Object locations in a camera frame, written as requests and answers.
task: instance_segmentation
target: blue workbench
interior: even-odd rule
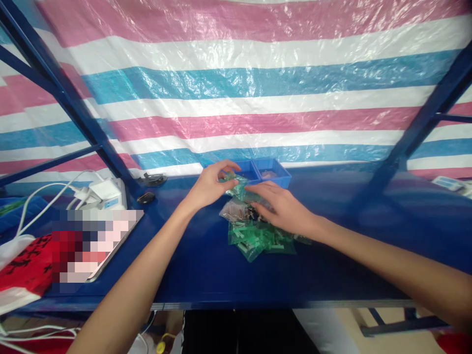
[[[472,273],[472,200],[407,172],[378,167],[362,163],[290,169],[289,189],[330,220]],[[170,178],[155,190],[156,201],[95,282],[75,294],[51,290],[21,311],[93,310],[196,178]],[[227,244],[228,222],[218,216],[227,199],[223,196],[192,219],[152,309],[412,305],[401,291],[322,244],[296,242],[296,256],[262,254],[248,263]]]

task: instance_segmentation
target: person's leg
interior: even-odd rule
[[[236,354],[233,310],[191,310],[183,314],[182,354]]]
[[[239,354],[319,354],[292,310],[238,310],[236,317]]]

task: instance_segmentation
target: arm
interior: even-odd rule
[[[228,160],[204,169],[187,197],[92,313],[68,353],[128,352],[190,219],[237,185],[237,180],[218,182],[221,170],[231,168],[240,170]]]
[[[472,276],[426,257],[350,231],[311,213],[273,182],[246,187],[267,199],[275,213],[254,207],[284,230],[344,253],[389,281],[457,329],[472,331]]]

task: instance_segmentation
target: small black item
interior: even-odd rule
[[[137,200],[139,204],[149,204],[154,199],[156,199],[156,195],[152,192],[146,192],[142,196],[140,196]]]
[[[148,187],[157,187],[164,184],[167,181],[167,176],[163,174],[150,176],[145,172],[144,178],[140,178],[139,181],[144,183]]]

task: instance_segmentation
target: power adapter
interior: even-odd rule
[[[88,186],[101,200],[109,200],[121,194],[119,187],[111,178],[103,181],[93,182]]]

